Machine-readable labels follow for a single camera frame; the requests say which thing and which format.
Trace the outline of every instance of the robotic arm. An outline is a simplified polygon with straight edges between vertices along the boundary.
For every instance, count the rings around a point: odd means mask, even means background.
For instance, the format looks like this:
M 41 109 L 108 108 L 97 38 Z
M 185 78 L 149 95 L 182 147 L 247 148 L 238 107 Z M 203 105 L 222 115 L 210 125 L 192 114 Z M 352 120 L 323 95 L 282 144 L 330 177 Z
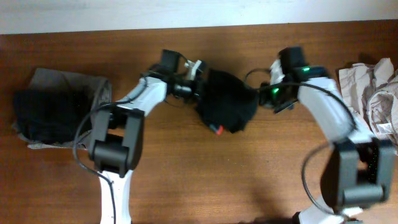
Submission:
M 164 50 L 162 61 L 154 70 L 148 71 L 139 80 L 138 86 L 120 101 L 138 97 L 130 103 L 98 111 L 91 134 L 89 157 L 100 174 L 113 183 L 116 221 L 130 224 L 129 192 L 133 170 L 137 167 L 142 152 L 144 119 L 150 111 L 171 94 L 189 100 L 199 96 L 205 63 L 187 60 L 188 79 L 176 78 L 180 54 Z M 123 127 L 124 137 L 108 134 L 108 129 Z M 107 181 L 101 183 L 101 224 L 114 223 L 112 196 Z
M 199 98 L 203 92 L 205 63 L 187 60 L 187 79 L 177 79 L 180 54 L 164 50 L 162 61 L 156 69 L 144 74 L 138 86 L 121 101 L 135 97 L 130 103 L 101 110 L 95 118 L 89 156 L 95 168 L 113 183 L 118 224 L 130 224 L 129 189 L 133 170 L 142 152 L 144 118 L 156 104 L 174 95 L 184 100 Z M 300 86 L 298 83 L 318 86 L 341 99 L 333 79 L 322 67 L 308 67 L 300 48 L 285 49 L 280 53 L 279 73 L 273 73 L 272 88 L 259 90 L 259 104 L 280 112 L 291 108 L 296 101 L 304 104 L 320 125 L 333 146 L 333 154 L 321 178 L 322 197 L 317 202 L 331 212 L 356 215 L 374 203 L 388 199 L 394 170 L 395 150 L 389 141 L 379 141 L 367 128 L 353 121 L 342 106 L 324 92 Z M 108 134 L 108 129 L 123 126 L 124 135 Z M 358 162 L 368 163 L 366 170 L 358 170 Z M 112 197 L 108 183 L 101 181 L 101 224 L 114 223 Z M 323 213 L 317 207 L 297 213 L 295 224 L 341 223 L 343 218 Z
M 354 116 L 349 116 L 349 111 L 344 111 L 344 103 L 341 105 L 324 91 L 314 88 L 320 87 L 342 100 L 335 81 L 328 78 L 323 67 L 307 66 L 301 48 L 287 48 L 279 55 L 281 69 L 276 72 L 283 71 L 283 75 L 271 72 L 271 81 L 279 80 L 281 87 L 274 82 L 277 91 L 275 88 L 260 91 L 260 102 L 279 112 L 291 108 L 298 100 L 311 112 L 331 144 L 333 153 L 321 177 L 322 197 L 317 203 L 330 213 L 351 217 L 375 203 L 385 202 L 389 197 L 395 162 L 396 150 L 392 143 L 378 140 Z M 366 163 L 368 168 L 358 170 L 359 161 Z M 342 223 L 344 219 L 312 205 L 297 213 L 294 222 L 326 224 Z

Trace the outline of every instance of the gray cloth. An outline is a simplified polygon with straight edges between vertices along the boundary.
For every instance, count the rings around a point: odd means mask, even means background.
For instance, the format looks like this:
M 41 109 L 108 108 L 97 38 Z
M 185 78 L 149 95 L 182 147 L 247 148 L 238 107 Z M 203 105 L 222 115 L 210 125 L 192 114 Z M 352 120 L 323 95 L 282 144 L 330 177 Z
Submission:
M 339 71 L 341 94 L 350 110 L 379 139 L 398 146 L 398 70 L 389 58 Z
M 46 68 L 38 68 L 30 81 L 28 89 L 31 90 L 49 90 L 49 91 L 70 91 L 84 90 L 88 98 L 93 99 L 91 109 L 95 108 L 103 102 L 110 102 L 112 100 L 112 85 L 109 80 L 104 77 L 92 77 L 73 72 L 62 72 L 57 70 L 50 70 Z M 95 115 L 91 116 L 91 123 L 94 121 Z M 90 142 L 90 132 L 87 131 L 79 136 L 79 149 L 86 149 Z M 73 142 L 64 142 L 62 144 L 43 144 L 38 141 L 31 141 L 22 134 L 19 137 L 27 141 L 28 147 L 31 149 L 42 148 L 72 148 Z

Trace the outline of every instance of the wood grain surface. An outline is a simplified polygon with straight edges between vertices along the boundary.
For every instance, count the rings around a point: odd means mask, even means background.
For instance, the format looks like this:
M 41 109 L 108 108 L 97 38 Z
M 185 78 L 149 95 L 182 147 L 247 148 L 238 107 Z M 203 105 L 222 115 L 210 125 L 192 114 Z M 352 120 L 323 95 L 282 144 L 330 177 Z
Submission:
M 137 84 L 139 72 L 162 49 L 204 60 L 238 77 L 268 67 L 285 47 L 301 45 L 307 61 L 336 69 L 390 57 L 398 66 L 398 22 L 339 22 L 196 29 L 121 30 L 0 35 L 1 223 L 99 223 L 97 177 L 80 169 L 70 149 L 31 150 L 11 128 L 12 94 L 27 87 L 37 67 L 104 76 L 114 100 Z M 269 77 L 253 75 L 259 86 Z M 291 217 L 310 206 L 300 180 L 306 153 L 325 138 L 298 105 L 274 115 L 259 108 L 245 131 L 221 136 L 192 107 L 158 105 L 147 117 L 144 152 L 133 174 L 134 223 L 238 223 Z M 308 184 L 319 195 L 329 152 L 310 163 Z M 91 164 L 81 152 L 86 164 Z M 359 217 L 398 223 L 398 166 L 390 200 Z

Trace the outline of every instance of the black bracket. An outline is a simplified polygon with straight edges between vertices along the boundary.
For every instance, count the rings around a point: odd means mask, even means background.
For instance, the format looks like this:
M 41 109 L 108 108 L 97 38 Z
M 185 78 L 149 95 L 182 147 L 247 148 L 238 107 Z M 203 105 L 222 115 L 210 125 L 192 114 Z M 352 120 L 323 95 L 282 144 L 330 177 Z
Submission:
M 390 140 L 373 139 L 354 144 L 336 143 L 321 178 L 321 192 L 334 211 L 348 207 L 369 208 L 389 198 L 396 150 Z M 358 169 L 361 160 L 366 169 Z
M 134 170 L 141 158 L 144 112 L 120 107 L 100 110 L 95 116 L 88 154 L 95 169 L 118 173 L 120 178 Z M 124 127 L 124 137 L 108 133 L 108 129 Z
M 160 65 L 167 67 L 170 71 L 175 73 L 178 70 L 180 56 L 181 54 L 178 52 L 163 49 Z
M 301 47 L 288 47 L 279 52 L 280 66 L 285 77 L 282 83 L 302 83 L 311 78 L 329 77 L 324 67 L 309 67 L 305 62 Z M 269 85 L 263 82 L 260 87 Z M 274 89 L 261 90 L 259 92 L 259 105 L 274 109 L 279 113 L 284 109 L 292 110 L 294 103 L 298 102 L 299 86 L 281 86 Z

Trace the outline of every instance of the black fabric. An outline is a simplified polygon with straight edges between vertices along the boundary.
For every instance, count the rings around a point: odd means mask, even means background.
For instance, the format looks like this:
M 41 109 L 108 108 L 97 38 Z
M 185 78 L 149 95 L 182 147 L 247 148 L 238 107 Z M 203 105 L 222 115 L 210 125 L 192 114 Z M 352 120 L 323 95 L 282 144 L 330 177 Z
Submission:
M 13 103 L 21 133 L 27 139 L 46 144 L 72 141 L 91 105 L 83 91 L 21 90 L 14 94 Z M 83 131 L 89 129 L 91 123 L 85 124 Z
M 258 92 L 235 76 L 210 70 L 206 93 L 197 112 L 206 125 L 222 125 L 231 133 L 243 130 L 257 110 Z

